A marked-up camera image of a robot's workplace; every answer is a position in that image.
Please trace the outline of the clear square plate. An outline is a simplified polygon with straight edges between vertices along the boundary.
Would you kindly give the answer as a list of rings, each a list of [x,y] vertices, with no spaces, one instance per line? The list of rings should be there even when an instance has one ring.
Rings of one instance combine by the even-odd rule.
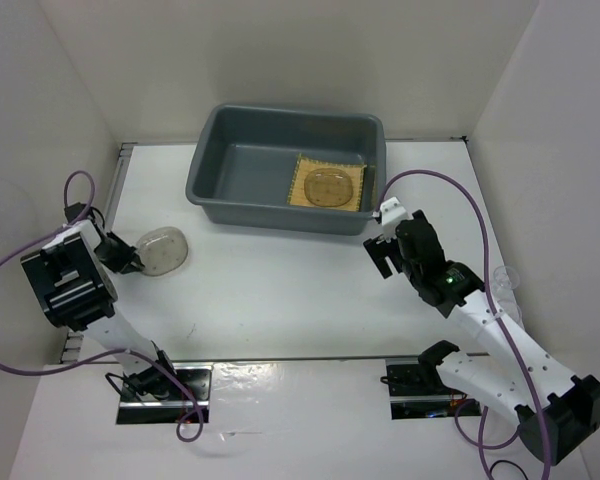
[[[312,205],[326,208],[346,205],[354,193],[351,177],[337,168],[319,168],[309,172],[303,187],[305,197]]]
[[[136,242],[136,249],[144,265],[142,274],[149,277],[162,276],[178,269],[189,254],[184,233],[172,226],[146,233]]]

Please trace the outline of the clear plastic cup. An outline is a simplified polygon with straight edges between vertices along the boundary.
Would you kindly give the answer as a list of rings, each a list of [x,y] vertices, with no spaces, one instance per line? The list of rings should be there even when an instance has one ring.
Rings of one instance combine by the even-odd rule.
[[[515,301],[509,299],[500,299],[498,301],[499,309],[511,318],[516,324],[522,326],[522,313],[520,307]]]
[[[501,265],[492,272],[491,287],[494,290],[515,290],[520,285],[520,276],[511,266]]]

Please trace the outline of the yellow bamboo mat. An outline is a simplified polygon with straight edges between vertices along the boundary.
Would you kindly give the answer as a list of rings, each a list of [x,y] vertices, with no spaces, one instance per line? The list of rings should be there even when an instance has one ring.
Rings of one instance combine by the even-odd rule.
[[[318,207],[312,205],[304,194],[304,180],[309,172],[319,168],[337,168],[345,171],[353,181],[354,193],[353,198],[344,206],[341,207]],[[348,212],[357,212],[360,209],[362,199],[362,189],[364,183],[364,173],[366,167],[364,165],[349,165],[326,162],[310,158],[304,154],[297,156],[296,166],[293,172],[287,203],[291,206],[310,207],[320,209],[341,210]]]

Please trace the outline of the grey plastic bin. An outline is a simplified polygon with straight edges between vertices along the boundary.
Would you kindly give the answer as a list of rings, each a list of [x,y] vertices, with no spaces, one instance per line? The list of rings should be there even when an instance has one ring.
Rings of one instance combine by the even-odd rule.
[[[297,156],[364,165],[357,212],[291,206]],[[214,223],[355,236],[386,184],[382,122],[362,113],[223,104],[200,134],[185,195]]]

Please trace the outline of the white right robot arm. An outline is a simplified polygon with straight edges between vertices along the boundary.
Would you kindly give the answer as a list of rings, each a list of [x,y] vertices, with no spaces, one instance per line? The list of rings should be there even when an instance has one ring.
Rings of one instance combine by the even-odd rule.
[[[375,219],[382,234],[364,248],[388,278],[406,276],[419,297],[464,329],[495,360],[498,371],[474,363],[446,340],[418,358],[418,381],[430,393],[462,391],[516,426],[537,459],[558,465],[600,425],[600,382],[577,376],[549,355],[497,302],[466,265],[446,259],[422,211],[390,200]]]

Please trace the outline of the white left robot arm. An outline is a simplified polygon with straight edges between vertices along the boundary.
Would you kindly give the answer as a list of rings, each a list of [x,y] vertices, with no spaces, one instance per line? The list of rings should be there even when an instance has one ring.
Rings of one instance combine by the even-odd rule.
[[[142,336],[115,308],[118,294],[109,275],[146,270],[138,250],[97,222],[84,203],[64,207],[67,225],[21,266],[55,327],[84,334],[110,350],[123,369],[129,393],[138,399],[166,400],[179,387],[167,354]]]

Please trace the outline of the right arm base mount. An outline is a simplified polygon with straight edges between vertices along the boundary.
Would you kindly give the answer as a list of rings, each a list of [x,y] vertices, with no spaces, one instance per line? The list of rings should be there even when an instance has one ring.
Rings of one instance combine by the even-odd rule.
[[[425,379],[415,357],[388,359],[380,382],[387,387],[393,420],[451,418],[466,404],[461,416],[480,416],[480,405],[466,393],[434,386]]]

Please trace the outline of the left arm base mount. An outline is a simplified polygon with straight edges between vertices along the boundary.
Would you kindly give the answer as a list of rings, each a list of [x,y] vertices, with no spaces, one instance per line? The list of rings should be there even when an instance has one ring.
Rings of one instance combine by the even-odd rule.
[[[209,422],[209,403],[213,367],[211,364],[176,363],[175,371],[184,387],[196,398],[203,422]],[[198,424],[199,419],[189,398],[172,383],[161,397],[133,390],[121,374],[107,372],[105,379],[118,397],[117,425]]]

